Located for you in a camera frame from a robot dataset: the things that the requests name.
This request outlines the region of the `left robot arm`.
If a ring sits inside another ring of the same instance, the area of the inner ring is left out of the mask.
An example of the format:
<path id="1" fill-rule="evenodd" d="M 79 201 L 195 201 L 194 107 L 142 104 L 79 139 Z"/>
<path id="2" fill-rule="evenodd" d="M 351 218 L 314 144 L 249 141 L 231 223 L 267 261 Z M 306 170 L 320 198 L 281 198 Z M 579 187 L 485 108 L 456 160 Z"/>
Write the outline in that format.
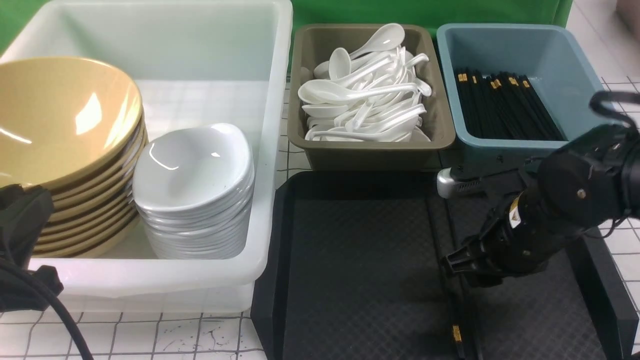
<path id="1" fill-rule="evenodd" d="M 53 198 L 45 187 L 25 189 L 10 184 L 1 188 L 1 312 L 48 309 L 50 302 L 39 294 L 35 283 L 54 297 L 64 290 L 54 266 L 29 269 L 36 243 L 53 212 Z"/>

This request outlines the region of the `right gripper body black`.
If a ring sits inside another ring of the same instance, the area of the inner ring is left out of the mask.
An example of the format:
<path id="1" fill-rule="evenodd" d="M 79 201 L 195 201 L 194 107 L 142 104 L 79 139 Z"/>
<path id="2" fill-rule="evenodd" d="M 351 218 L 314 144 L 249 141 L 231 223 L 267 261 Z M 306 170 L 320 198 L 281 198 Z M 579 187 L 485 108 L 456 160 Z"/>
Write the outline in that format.
<path id="1" fill-rule="evenodd" d="M 555 254 L 608 218 L 598 208 L 608 198 L 608 173 L 594 168 L 521 167 L 467 181 L 445 168 L 436 187 L 445 199 L 484 193 L 494 200 L 478 233 L 440 261 L 446 276 L 462 276 L 473 287 L 544 271 Z"/>

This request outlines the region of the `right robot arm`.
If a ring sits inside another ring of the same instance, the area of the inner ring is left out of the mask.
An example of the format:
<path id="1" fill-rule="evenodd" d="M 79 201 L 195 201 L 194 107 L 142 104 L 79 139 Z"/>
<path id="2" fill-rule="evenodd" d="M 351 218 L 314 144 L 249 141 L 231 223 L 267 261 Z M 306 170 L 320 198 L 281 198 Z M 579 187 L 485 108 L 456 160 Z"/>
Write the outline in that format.
<path id="1" fill-rule="evenodd" d="M 439 171 L 441 198 L 485 194 L 493 203 L 478 233 L 441 258 L 443 273 L 494 287 L 544 271 L 555 254 L 607 220 L 614 230 L 638 219 L 639 130 L 609 103 L 639 100 L 636 92 L 597 91 L 589 108 L 609 122 L 549 155 Z"/>

